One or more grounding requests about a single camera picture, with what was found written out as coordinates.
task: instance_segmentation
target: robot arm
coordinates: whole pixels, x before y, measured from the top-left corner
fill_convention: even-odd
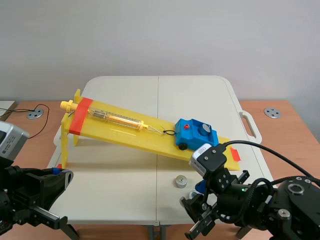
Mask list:
[[[73,172],[11,166],[28,136],[24,130],[0,121],[0,235],[14,224],[60,229],[68,221],[49,209],[72,181]]]
[[[320,189],[312,184],[320,180],[312,176],[285,177],[273,182],[259,178],[243,184],[249,177],[243,171],[238,178],[224,168],[226,145],[205,144],[197,149],[189,164],[203,177],[204,195],[180,199],[181,205],[195,222],[185,236],[193,240],[200,233],[206,236],[215,220],[242,228],[268,230],[272,240],[320,239]],[[208,205],[209,194],[217,196]]]

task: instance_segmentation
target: yellow support leg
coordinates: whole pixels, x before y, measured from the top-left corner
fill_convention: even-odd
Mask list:
[[[80,94],[81,94],[81,90],[78,89],[74,94],[74,99],[73,99],[74,103],[77,103],[77,104],[80,103],[81,99],[83,98],[82,96],[80,96]]]
[[[67,167],[68,162],[68,129],[66,129],[68,115],[65,113],[61,121],[61,163],[63,169]]]
[[[73,134],[73,146],[77,146],[78,140],[79,140],[79,136]]]

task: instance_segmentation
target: black wheel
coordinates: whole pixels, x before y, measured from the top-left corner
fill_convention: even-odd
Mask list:
[[[188,149],[188,145],[186,143],[180,143],[178,147],[179,147],[180,150]]]

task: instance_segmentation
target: red tag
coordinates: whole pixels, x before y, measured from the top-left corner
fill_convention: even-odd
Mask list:
[[[236,162],[239,162],[241,159],[240,159],[240,156],[239,156],[239,153],[238,153],[237,149],[234,149],[234,148],[231,147],[230,150],[231,150],[231,154],[232,154],[233,159]]]
[[[82,98],[75,110],[69,133],[80,135],[82,126],[88,113],[88,108],[90,107],[92,101],[93,100],[89,98]]]

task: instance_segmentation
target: metal plate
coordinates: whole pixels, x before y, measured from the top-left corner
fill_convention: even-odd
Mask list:
[[[36,108],[34,111],[29,111],[26,114],[28,119],[37,119],[44,114],[44,110],[42,108]]]
[[[281,117],[281,112],[274,107],[267,107],[264,110],[264,113],[265,113],[265,115],[267,115],[268,117],[273,118],[273,119],[278,119]]]

